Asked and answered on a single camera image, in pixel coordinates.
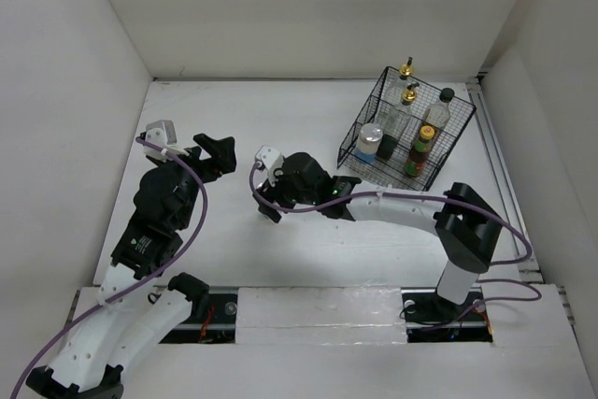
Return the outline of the silver-lid salt shaker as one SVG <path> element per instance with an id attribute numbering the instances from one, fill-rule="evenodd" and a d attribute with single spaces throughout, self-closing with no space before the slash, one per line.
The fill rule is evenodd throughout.
<path id="1" fill-rule="evenodd" d="M 357 137 L 354 156 L 362 164 L 371 164 L 383 137 L 383 130 L 378 123 L 364 124 Z"/>

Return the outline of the clear square glass bottle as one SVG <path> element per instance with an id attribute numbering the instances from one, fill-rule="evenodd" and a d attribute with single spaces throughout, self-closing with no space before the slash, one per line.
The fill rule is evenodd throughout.
<path id="1" fill-rule="evenodd" d="M 382 129 L 387 135 L 399 136 L 406 125 L 410 103 L 407 102 L 404 104 L 402 93 L 408 85 L 408 78 L 412 73 L 412 65 L 413 58 L 409 56 L 406 62 L 400 66 L 397 73 L 391 73 L 390 75 L 390 85 L 385 96 L 387 105 L 385 106 L 384 117 L 382 119 Z"/>

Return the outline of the gold-capped oil dispenser bottle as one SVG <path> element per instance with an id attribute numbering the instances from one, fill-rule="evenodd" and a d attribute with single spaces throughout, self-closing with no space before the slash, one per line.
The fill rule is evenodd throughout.
<path id="1" fill-rule="evenodd" d="M 411 106 L 417 99 L 418 82 L 407 84 L 401 91 L 391 88 L 388 101 L 379 114 L 383 136 L 377 150 L 377 157 L 388 161 L 411 120 Z"/>

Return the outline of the green-label brown sauce bottle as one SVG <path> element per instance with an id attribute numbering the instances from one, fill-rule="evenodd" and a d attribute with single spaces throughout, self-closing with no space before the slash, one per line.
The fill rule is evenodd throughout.
<path id="1" fill-rule="evenodd" d="M 434 136 L 435 129 L 433 126 L 421 126 L 413 140 L 404 165 L 404 172 L 407 176 L 416 178 L 422 173 L 423 167 L 429 158 Z"/>

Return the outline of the black-capped dark sauce bottle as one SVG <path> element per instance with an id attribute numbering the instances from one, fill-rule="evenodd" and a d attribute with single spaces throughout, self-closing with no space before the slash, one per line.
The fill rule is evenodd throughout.
<path id="1" fill-rule="evenodd" d="M 434 136 L 438 137 L 445 129 L 451 114 L 449 103 L 453 100 L 455 92 L 451 88 L 444 88 L 438 99 L 430 104 L 423 115 L 423 122 L 434 128 Z"/>

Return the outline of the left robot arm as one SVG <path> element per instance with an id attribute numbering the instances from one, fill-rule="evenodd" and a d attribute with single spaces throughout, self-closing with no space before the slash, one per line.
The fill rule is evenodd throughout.
<path id="1" fill-rule="evenodd" d="M 174 276 L 146 313 L 138 311 L 156 278 L 191 245 L 179 233 L 195 202 L 207 200 L 206 184 L 236 169 L 233 137 L 193 140 L 180 149 L 157 127 L 137 138 L 156 166 L 139 182 L 95 306 L 64 329 L 69 339 L 51 362 L 28 371 L 25 384 L 40 396 L 120 398 L 126 379 L 170 331 L 206 315 L 209 287 L 187 273 Z"/>

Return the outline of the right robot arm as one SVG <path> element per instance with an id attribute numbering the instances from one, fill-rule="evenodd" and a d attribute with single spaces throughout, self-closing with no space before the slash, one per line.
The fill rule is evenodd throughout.
<path id="1" fill-rule="evenodd" d="M 251 170 L 266 175 L 250 188 L 259 211 L 273 222 L 284 213 L 318 212 L 331 220 L 385 222 L 437 237 L 448 261 L 432 307 L 445 319 L 464 310 L 471 288 L 489 271 L 504 226 L 470 186 L 459 182 L 441 196 L 381 187 L 331 176 L 306 152 L 285 157 L 267 146 L 258 150 Z"/>

